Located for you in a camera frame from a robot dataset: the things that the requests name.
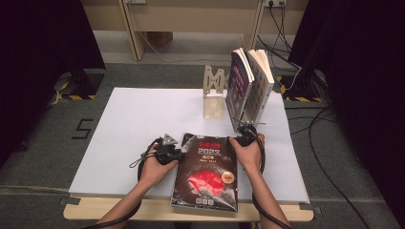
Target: person's right hand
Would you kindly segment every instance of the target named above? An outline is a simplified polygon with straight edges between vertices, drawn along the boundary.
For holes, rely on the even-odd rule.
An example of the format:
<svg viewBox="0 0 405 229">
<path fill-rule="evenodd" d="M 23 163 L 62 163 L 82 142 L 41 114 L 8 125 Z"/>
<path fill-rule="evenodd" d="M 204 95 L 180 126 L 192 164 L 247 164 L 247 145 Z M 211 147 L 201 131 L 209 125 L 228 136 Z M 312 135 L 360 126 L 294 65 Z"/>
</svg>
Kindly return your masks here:
<svg viewBox="0 0 405 229">
<path fill-rule="evenodd" d="M 265 136 L 262 134 L 258 134 L 258 137 L 261 139 L 263 146 L 265 146 Z M 229 138 L 229 142 L 235 149 L 236 157 L 238 158 L 241 165 L 244 166 L 246 171 L 250 171 L 251 169 L 257 171 L 260 170 L 262 154 L 259 144 L 256 141 L 252 142 L 246 147 L 241 146 L 233 137 Z"/>
</svg>

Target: yellow circular sticker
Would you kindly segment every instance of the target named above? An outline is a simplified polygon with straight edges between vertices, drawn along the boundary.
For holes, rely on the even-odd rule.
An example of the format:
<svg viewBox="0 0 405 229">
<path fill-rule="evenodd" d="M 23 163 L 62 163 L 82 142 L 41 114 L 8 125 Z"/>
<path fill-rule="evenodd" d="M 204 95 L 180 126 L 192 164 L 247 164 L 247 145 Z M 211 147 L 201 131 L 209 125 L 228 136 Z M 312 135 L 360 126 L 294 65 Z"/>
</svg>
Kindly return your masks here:
<svg viewBox="0 0 405 229">
<path fill-rule="evenodd" d="M 233 183 L 235 176 L 231 172 L 224 172 L 222 175 L 223 182 L 226 184 Z"/>
</svg>

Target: gray carpet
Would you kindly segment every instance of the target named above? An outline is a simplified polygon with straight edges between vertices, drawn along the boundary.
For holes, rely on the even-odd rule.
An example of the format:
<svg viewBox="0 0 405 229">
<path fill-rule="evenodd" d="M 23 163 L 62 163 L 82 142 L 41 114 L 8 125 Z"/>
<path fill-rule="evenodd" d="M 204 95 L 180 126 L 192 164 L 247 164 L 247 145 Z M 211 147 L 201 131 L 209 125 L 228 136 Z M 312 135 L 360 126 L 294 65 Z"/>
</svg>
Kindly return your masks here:
<svg viewBox="0 0 405 229">
<path fill-rule="evenodd" d="M 229 67 L 222 66 L 225 72 Z M 107 64 L 94 100 L 62 99 L 47 109 L 27 139 L 26 151 L 14 152 L 0 170 L 1 186 L 38 186 L 39 191 L 0 189 L 0 228 L 80 228 L 93 221 L 63 218 L 61 199 L 69 189 L 114 87 L 201 88 L 204 66 Z M 328 103 L 285 102 L 290 131 L 307 128 Z M 297 159 L 315 210 L 310 222 L 293 222 L 294 228 L 364 228 L 361 220 L 328 181 L 319 159 L 335 185 L 352 201 L 371 228 L 399 228 L 369 173 L 356 160 L 332 110 L 309 130 L 292 135 Z M 76 128 L 82 119 L 81 128 Z"/>
</svg>

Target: desk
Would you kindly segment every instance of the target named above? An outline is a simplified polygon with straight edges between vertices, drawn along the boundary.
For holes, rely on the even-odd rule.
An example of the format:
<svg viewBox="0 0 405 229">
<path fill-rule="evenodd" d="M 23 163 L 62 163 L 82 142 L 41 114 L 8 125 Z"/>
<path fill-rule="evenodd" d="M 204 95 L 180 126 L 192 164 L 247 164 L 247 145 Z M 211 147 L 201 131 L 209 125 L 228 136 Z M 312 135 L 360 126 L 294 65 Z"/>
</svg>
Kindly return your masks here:
<svg viewBox="0 0 405 229">
<path fill-rule="evenodd" d="M 292 148 L 281 96 L 271 94 L 267 107 L 263 114 L 263 121 L 267 125 L 258 127 L 258 132 L 266 135 L 264 177 L 276 199 L 283 204 L 283 209 L 295 209 L 286 212 L 288 219 L 299 219 L 293 212 L 300 215 L 302 210 L 299 209 L 299 203 L 308 203 L 309 198 Z M 119 197 L 128 193 L 137 183 L 135 177 L 138 170 L 130 169 L 128 165 L 138 159 L 158 135 L 168 133 L 175 139 L 181 139 L 185 132 L 196 135 L 235 135 L 227 111 L 224 113 L 222 119 L 203 118 L 203 90 L 115 88 L 70 188 L 73 196 L 81 197 L 80 204 L 68 204 L 65 217 L 99 219 L 105 214 Z M 251 202 L 249 181 L 242 166 L 238 166 L 238 199 Z M 146 194 L 147 198 L 153 200 L 142 203 L 145 208 L 141 207 L 135 219 L 151 219 L 150 213 L 143 211 L 151 209 L 156 213 L 156 206 L 147 207 L 155 204 L 163 211 L 160 220 L 164 216 L 169 216 L 167 219 L 175 218 L 171 214 L 177 215 L 178 212 L 168 202 L 175 173 L 171 171 Z M 220 220 L 258 220 L 257 211 L 251 203 L 240 203 L 240 207 L 241 211 L 236 216 Z M 309 217 L 302 220 L 313 217 L 311 211 L 305 211 L 305 214 Z M 189 214 L 179 216 L 187 220 L 213 220 Z"/>
<path fill-rule="evenodd" d="M 262 0 L 147 0 L 146 5 L 119 1 L 136 60 L 141 60 L 146 47 L 140 31 L 240 33 L 242 47 L 253 49 L 264 8 Z"/>
</svg>

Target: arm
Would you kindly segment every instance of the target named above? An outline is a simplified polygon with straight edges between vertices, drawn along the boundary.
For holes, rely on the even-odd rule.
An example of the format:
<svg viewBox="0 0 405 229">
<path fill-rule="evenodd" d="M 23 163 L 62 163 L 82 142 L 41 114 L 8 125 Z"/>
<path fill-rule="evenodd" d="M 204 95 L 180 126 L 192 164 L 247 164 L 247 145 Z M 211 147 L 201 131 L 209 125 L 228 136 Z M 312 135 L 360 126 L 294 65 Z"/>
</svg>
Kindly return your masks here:
<svg viewBox="0 0 405 229">
<path fill-rule="evenodd" d="M 258 134 L 258 137 L 262 140 L 263 145 L 265 145 L 265 136 Z M 235 149 L 239 162 L 245 168 L 247 177 L 249 178 L 252 186 L 253 195 L 256 197 L 257 202 L 271 216 L 290 226 L 280 205 L 278 204 L 274 195 L 271 193 L 265 179 L 263 178 L 263 175 L 260 172 L 260 162 L 262 158 L 259 144 L 257 142 L 253 142 L 246 147 L 242 147 L 235 138 L 230 138 L 229 142 Z M 278 226 L 276 223 L 262 215 L 260 215 L 260 222 L 262 224 L 262 228 L 280 228 L 280 226 Z"/>
<path fill-rule="evenodd" d="M 143 196 L 149 191 L 149 189 L 160 183 L 166 174 L 175 168 L 177 164 L 178 161 L 174 160 L 167 165 L 161 165 L 154 156 L 147 157 L 137 185 L 97 223 L 119 219 L 129 214 L 138 206 Z M 126 221 L 107 228 L 121 229 L 124 227 L 125 223 Z"/>
</svg>

